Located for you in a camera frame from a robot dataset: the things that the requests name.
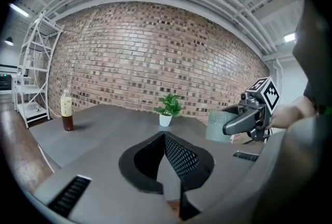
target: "potted plant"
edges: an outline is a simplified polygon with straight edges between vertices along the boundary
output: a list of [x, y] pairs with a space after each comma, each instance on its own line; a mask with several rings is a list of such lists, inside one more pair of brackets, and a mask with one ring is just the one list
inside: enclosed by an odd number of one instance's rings
[[182, 110], [181, 104], [177, 101], [178, 95], [168, 94], [160, 99], [160, 101], [165, 105], [165, 107], [158, 107], [155, 109], [159, 113], [159, 123], [162, 127], [169, 126], [172, 117], [179, 116]]

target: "floor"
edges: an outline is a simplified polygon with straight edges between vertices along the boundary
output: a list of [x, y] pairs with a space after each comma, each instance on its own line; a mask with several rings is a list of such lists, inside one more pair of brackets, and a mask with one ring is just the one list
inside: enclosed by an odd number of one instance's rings
[[29, 192], [52, 175], [38, 145], [14, 111], [11, 95], [0, 95], [0, 120], [3, 130], [2, 147], [18, 184]]

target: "black vent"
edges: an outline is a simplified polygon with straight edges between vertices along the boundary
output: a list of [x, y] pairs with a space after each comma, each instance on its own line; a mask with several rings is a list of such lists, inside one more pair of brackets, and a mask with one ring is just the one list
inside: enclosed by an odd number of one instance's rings
[[165, 135], [165, 154], [180, 179], [192, 171], [199, 161], [194, 152], [167, 135]]
[[135, 154], [135, 166], [144, 175], [157, 180], [158, 168], [163, 156], [164, 137], [160, 136]]
[[252, 153], [244, 153], [244, 152], [236, 152], [233, 154], [234, 157], [240, 158], [240, 159], [244, 159], [244, 160], [250, 160], [255, 162], [259, 155], [258, 154], [252, 154]]
[[48, 207], [59, 215], [67, 217], [90, 182], [90, 179], [76, 176]]

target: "green leaves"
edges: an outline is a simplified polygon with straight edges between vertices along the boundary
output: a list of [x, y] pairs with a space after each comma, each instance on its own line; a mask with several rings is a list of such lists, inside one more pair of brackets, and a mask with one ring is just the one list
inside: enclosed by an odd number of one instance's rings
[[155, 111], [165, 116], [179, 116], [182, 107], [181, 103], [177, 101], [178, 98], [178, 95], [173, 95], [170, 93], [167, 96], [160, 98], [159, 101], [165, 105], [165, 108], [158, 107], [155, 109]]

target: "white pot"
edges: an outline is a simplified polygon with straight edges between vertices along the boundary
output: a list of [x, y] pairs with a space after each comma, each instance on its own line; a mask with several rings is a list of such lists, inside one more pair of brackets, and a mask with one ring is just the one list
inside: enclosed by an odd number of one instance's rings
[[172, 120], [172, 116], [165, 116], [165, 115], [159, 114], [159, 123], [162, 127], [169, 126], [171, 120]]

